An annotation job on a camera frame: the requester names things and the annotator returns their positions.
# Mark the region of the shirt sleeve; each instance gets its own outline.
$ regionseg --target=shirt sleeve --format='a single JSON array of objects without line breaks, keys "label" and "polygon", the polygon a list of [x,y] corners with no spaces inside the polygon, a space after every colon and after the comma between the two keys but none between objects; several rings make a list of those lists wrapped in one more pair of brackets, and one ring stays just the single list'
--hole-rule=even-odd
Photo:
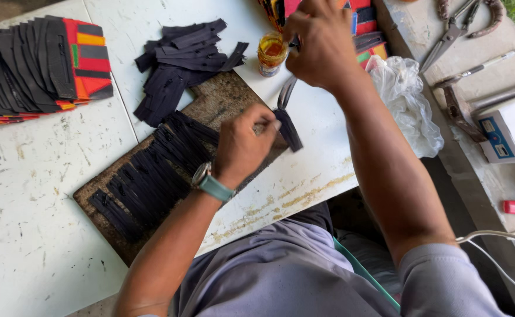
[{"label": "shirt sleeve", "polygon": [[421,245],[404,255],[398,269],[402,316],[505,316],[459,248]]}]

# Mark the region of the watch face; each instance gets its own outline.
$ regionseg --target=watch face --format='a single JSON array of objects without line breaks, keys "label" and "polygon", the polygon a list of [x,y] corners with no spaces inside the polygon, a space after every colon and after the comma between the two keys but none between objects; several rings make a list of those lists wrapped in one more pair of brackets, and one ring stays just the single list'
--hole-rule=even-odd
[{"label": "watch face", "polygon": [[203,180],[205,175],[207,175],[207,171],[210,169],[210,167],[210,162],[201,164],[191,179],[191,185],[197,186]]}]

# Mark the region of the wristwatch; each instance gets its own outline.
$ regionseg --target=wristwatch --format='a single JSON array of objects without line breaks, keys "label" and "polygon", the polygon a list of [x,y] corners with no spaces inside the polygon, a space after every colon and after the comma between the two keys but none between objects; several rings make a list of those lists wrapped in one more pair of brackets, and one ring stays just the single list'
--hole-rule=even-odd
[{"label": "wristwatch", "polygon": [[191,180],[191,185],[221,201],[227,201],[232,198],[236,190],[231,190],[222,185],[216,178],[212,177],[211,172],[212,162],[201,164]]}]

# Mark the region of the glue jar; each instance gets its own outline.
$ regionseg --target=glue jar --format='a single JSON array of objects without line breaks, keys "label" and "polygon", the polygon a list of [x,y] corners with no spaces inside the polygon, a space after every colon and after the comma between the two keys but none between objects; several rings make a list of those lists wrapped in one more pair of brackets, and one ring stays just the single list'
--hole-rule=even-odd
[{"label": "glue jar", "polygon": [[259,73],[264,77],[271,77],[281,69],[281,64],[289,53],[289,46],[283,43],[281,33],[269,32],[259,41],[257,51]]}]

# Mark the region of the teal watch strap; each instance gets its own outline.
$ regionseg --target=teal watch strap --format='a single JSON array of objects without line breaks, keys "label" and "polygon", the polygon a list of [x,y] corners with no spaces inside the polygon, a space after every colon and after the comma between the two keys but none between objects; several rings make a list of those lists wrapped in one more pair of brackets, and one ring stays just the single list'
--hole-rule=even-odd
[{"label": "teal watch strap", "polygon": [[222,185],[216,178],[211,175],[207,175],[203,178],[203,180],[199,183],[199,189],[207,192],[212,197],[226,201],[232,197],[234,194],[234,190],[227,188],[225,185]]}]

